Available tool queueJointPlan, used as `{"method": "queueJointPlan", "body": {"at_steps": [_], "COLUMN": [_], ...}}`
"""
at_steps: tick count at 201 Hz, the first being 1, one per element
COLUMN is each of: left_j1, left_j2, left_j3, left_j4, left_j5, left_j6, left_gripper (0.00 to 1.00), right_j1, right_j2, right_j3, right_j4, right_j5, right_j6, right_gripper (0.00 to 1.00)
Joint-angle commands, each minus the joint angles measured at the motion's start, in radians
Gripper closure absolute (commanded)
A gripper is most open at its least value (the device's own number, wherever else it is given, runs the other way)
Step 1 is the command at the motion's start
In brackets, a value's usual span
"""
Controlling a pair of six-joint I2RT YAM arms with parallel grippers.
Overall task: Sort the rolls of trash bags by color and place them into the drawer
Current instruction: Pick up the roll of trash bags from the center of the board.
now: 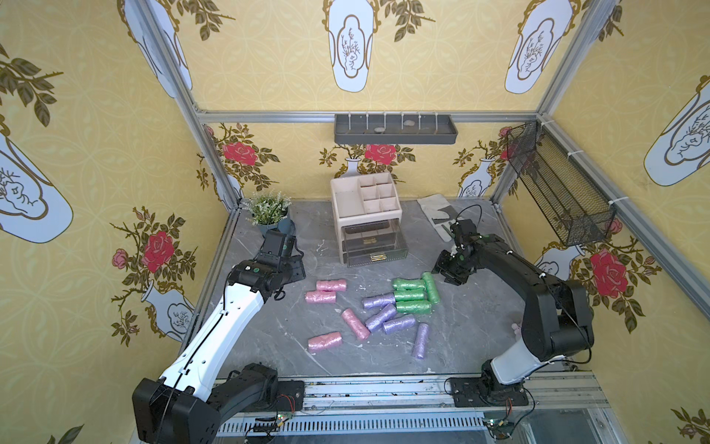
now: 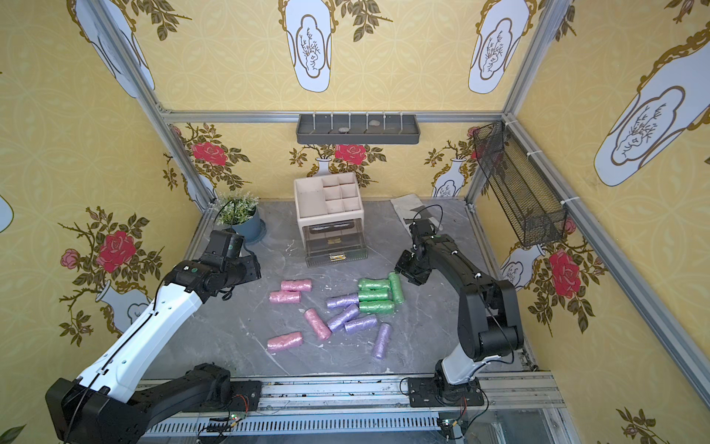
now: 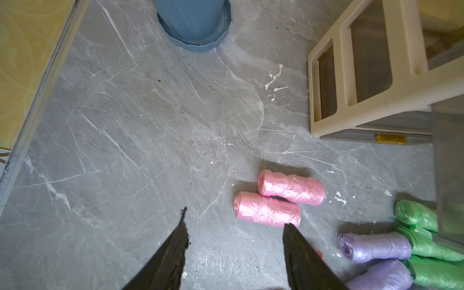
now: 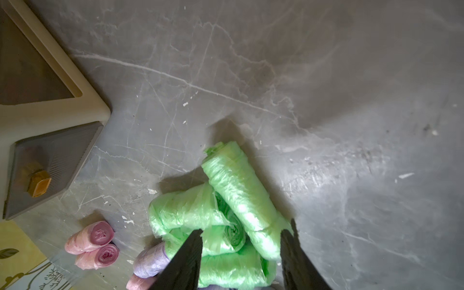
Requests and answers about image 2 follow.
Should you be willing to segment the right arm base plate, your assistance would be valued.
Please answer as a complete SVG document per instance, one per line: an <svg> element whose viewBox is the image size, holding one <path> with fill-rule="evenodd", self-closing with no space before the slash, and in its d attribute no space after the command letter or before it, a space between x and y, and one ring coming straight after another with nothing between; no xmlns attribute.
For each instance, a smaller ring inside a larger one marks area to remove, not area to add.
<svg viewBox="0 0 710 444"><path fill-rule="evenodd" d="M406 380L410 406L423 407L464 407L485 406L484 394L478 379L451 385L438 377L409 377Z"/></svg>

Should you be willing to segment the green trash bag roll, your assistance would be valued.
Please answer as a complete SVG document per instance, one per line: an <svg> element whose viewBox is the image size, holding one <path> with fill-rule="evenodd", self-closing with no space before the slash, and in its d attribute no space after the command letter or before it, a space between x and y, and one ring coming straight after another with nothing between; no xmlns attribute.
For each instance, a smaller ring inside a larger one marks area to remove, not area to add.
<svg viewBox="0 0 710 444"><path fill-rule="evenodd" d="M393 314L396 309L394 302L390 300L382 301L363 301L359 304L360 311L366 314Z"/></svg>
<svg viewBox="0 0 710 444"><path fill-rule="evenodd" d="M388 279L360 279L358 288L360 292L390 292L391 283Z"/></svg>
<svg viewBox="0 0 710 444"><path fill-rule="evenodd" d="M400 275L397 272L390 272L388 274L388 281L393 302L395 303L395 305L403 305L403 303L405 302L405 297Z"/></svg>
<svg viewBox="0 0 710 444"><path fill-rule="evenodd" d="M361 290L358 292L358 298L360 302L378 302L387 301L390 299L389 290L387 289L374 289L374 290Z"/></svg>

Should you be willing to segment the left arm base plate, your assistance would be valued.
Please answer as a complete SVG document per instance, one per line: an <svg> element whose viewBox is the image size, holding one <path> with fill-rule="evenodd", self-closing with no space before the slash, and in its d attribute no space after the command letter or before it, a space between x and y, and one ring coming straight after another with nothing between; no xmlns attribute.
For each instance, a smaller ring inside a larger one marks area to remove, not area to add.
<svg viewBox="0 0 710 444"><path fill-rule="evenodd" d="M255 413L258 410L263 392L260 380L234 380L229 382L226 393L222 396L223 407L229 412Z"/></svg>

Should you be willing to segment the beige drawer organizer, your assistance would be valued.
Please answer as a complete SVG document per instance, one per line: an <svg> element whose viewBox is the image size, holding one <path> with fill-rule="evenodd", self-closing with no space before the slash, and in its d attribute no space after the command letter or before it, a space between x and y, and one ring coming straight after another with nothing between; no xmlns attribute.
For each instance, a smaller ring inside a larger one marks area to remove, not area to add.
<svg viewBox="0 0 710 444"><path fill-rule="evenodd" d="M354 173L294 181L297 224L310 268L364 260L364 205Z"/></svg>

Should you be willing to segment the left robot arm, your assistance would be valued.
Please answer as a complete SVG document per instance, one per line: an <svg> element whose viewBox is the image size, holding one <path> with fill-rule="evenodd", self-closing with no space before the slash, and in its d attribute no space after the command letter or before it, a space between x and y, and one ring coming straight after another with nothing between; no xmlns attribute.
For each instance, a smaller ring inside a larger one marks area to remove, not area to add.
<svg viewBox="0 0 710 444"><path fill-rule="evenodd" d="M157 423L201 404L231 403L230 374L199 364L184 376L139 390L138 384L182 324L206 302L260 279L255 255L204 253L183 261L159 284L138 320L73 380L57 379L45 400L64 443L135 443Z"/></svg>

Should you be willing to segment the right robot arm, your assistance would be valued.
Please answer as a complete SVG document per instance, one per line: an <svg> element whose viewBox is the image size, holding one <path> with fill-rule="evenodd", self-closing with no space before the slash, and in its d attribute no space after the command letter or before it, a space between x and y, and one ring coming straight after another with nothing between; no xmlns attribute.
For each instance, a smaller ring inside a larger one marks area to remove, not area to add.
<svg viewBox="0 0 710 444"><path fill-rule="evenodd" d="M459 296L459 344L437 364L436 378L443 390L460 388L489 363L513 364L524 345L517 290L507 280L482 272L447 234L428 219L412 220L412 248L403 252L396 271L416 286L440 273Z"/></svg>

